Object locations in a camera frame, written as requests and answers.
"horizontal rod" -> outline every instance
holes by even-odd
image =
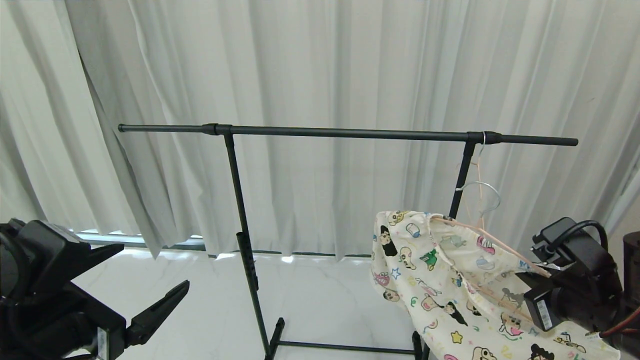
[[[530,143],[538,145],[576,146],[578,139],[549,136],[502,135],[494,131],[470,131],[453,133],[446,131],[409,131],[374,129],[332,129],[320,127],[234,126],[226,124],[204,125],[125,125],[120,132],[205,133],[208,135],[275,135],[313,136],[323,138],[367,138],[398,140],[432,140],[474,143]]]
[[[314,348],[332,348],[334,350],[349,350],[349,351],[366,351],[366,352],[384,352],[387,354],[406,354],[414,355],[414,350],[402,350],[396,348],[380,348],[380,347],[354,347],[350,345],[332,345],[332,344],[317,344],[317,343],[302,343],[298,341],[280,341],[280,345],[289,347],[314,347]]]

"floor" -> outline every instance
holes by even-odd
[[[256,254],[267,334],[278,317],[283,340],[411,349],[409,316],[369,284],[369,260]],[[239,254],[125,249],[74,282],[130,320],[184,279],[186,298],[146,345],[119,360],[263,359]],[[412,360],[408,355],[280,347],[278,360]]]

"clothing rack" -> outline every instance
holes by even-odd
[[[466,133],[452,133],[439,131],[394,131],[394,130],[367,130],[367,129],[328,129],[316,127],[272,127],[272,126],[235,126],[228,124],[204,124],[204,125],[125,125],[120,124],[118,130],[125,132],[161,132],[161,133],[203,133],[207,135],[221,135],[225,138],[227,146],[227,155],[229,157],[229,165],[231,167],[231,176],[236,193],[236,202],[238,213],[240,216],[240,224],[242,231],[236,234],[238,246],[240,248],[240,256],[244,264],[244,273],[249,285],[249,292],[253,302],[253,310],[258,322],[260,330],[260,339],[264,347],[264,359],[273,360],[275,358],[278,346],[293,347],[311,347],[311,348],[329,348],[337,350],[353,350],[364,352],[381,352],[389,354],[406,354],[412,355],[415,360],[426,360],[429,357],[429,347],[425,344],[422,347],[422,337],[418,332],[414,331],[412,336],[413,350],[403,350],[394,348],[378,348],[378,347],[357,347],[349,345],[333,345],[322,343],[309,343],[300,341],[284,341],[280,337],[284,329],[285,321],[279,318],[275,330],[271,335],[271,341],[267,337],[267,330],[264,326],[262,317],[262,309],[258,299],[258,277],[255,272],[255,263],[253,260],[253,250],[251,247],[251,239],[249,236],[249,225],[246,219],[246,211],[244,209],[244,199],[240,184],[240,174],[236,159],[236,150],[234,147],[234,135],[275,135],[275,136],[313,136],[323,138],[367,138],[367,139],[398,139],[398,140],[427,140],[427,141],[446,141],[446,142],[464,142],[465,149],[462,156],[462,164],[458,172],[458,180],[455,188],[461,188],[467,180],[467,173],[471,158],[477,144],[491,145],[496,143],[529,143],[538,145],[559,145],[559,146],[576,146],[578,139],[575,138],[556,138],[547,136],[521,136],[521,135],[502,135],[495,131],[469,131]],[[454,191],[453,200],[449,216],[456,218],[462,191]]]

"white patterned garment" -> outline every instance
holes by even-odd
[[[402,306],[440,360],[618,360],[620,352],[563,322],[533,326],[515,255],[442,215],[385,211],[376,216],[371,279]],[[480,285],[484,291],[476,291]]]

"hanger hook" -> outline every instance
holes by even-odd
[[[484,151],[484,146],[486,145],[486,131],[482,132],[482,147],[480,148],[480,152],[478,152],[478,158],[482,156],[482,152]]]
[[[464,184],[464,185],[463,185],[462,187],[460,187],[460,188],[456,188],[456,191],[457,191],[457,192],[461,192],[461,191],[463,191],[467,186],[469,186],[469,185],[471,185],[471,184],[480,184],[480,185],[488,186],[491,190],[493,190],[493,192],[495,192],[495,195],[498,197],[498,203],[497,203],[494,207],[492,207],[492,208],[490,208],[490,209],[482,210],[482,211],[480,212],[480,217],[483,217],[483,216],[484,216],[484,214],[489,213],[489,212],[491,212],[491,211],[493,211],[493,210],[497,209],[497,208],[500,206],[500,204],[502,203],[502,197],[500,197],[500,193],[499,193],[499,192],[498,192],[498,190],[496,190],[496,189],[495,189],[491,184],[488,184],[488,183],[486,183],[486,182],[484,182],[484,181],[471,181],[470,183],[466,183],[466,184]]]

